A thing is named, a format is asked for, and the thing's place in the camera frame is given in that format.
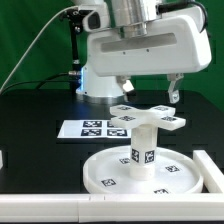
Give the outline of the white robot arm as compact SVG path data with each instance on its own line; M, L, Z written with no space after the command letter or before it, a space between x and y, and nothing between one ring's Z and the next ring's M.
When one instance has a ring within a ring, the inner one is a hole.
M133 76L162 75L169 98L185 73L211 62L207 11L196 0L73 0L84 14L87 62L77 95L92 103L114 104L134 94Z

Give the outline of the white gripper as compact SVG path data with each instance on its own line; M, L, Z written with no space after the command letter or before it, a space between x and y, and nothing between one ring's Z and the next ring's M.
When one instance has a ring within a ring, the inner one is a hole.
M101 77L117 76L124 93L134 90L127 76L168 74L169 101L175 104L180 100L183 73L198 72L211 62L203 22L202 10L194 6L149 22L144 36L123 39L116 28L91 33L86 66Z

